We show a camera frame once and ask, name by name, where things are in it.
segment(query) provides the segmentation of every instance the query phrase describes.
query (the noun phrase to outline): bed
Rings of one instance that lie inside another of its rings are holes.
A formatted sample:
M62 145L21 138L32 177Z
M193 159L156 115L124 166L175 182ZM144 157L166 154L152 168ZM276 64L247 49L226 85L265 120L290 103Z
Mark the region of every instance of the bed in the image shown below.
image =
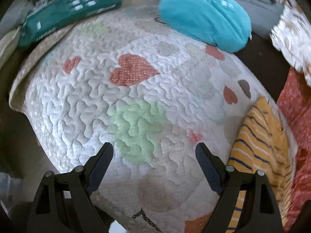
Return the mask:
M227 162L253 103L264 96L278 107L234 54L161 23L159 1L122 0L48 36L22 64L9 103L60 172L113 144L91 198L126 230L199 232L219 197L195 145ZM297 145L280 118L294 168Z

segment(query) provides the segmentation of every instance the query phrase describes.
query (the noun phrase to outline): black chevron mark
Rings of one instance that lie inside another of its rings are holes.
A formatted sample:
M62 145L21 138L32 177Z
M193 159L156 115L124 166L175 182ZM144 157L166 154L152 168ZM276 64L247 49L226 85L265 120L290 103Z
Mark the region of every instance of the black chevron mark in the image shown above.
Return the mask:
M145 214L145 212L143 211L142 208L141 208L141 210L140 210L137 214L133 215L132 218L135 219L135 218L139 217L140 215L142 215L142 218L143 218L152 228L154 228L156 231L160 231L160 232L161 232L161 230L155 225L155 223L153 223L153 222L146 216L146 214Z

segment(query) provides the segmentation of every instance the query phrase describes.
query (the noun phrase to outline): white ruffled cloth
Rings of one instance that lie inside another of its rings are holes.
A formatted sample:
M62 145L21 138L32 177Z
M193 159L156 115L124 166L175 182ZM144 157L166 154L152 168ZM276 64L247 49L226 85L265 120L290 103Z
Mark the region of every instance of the white ruffled cloth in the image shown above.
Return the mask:
M304 73L311 87L311 25L304 13L285 6L279 24L272 30L271 40L287 62Z

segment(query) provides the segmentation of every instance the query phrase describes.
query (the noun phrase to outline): red fabric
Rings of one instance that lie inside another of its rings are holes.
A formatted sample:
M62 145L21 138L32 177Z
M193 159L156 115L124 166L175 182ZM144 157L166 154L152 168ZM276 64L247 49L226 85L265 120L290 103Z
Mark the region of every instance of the red fabric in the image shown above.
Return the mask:
M296 175L285 230L295 223L304 203L311 200L311 88L303 74L290 68L277 105L285 116L299 145Z

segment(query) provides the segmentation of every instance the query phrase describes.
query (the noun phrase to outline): turquoise cloth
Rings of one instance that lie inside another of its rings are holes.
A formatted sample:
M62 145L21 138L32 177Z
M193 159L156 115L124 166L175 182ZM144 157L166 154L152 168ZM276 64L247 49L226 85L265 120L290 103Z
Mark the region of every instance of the turquoise cloth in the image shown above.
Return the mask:
M162 20L176 31L227 52L243 49L251 20L234 0L162 0Z

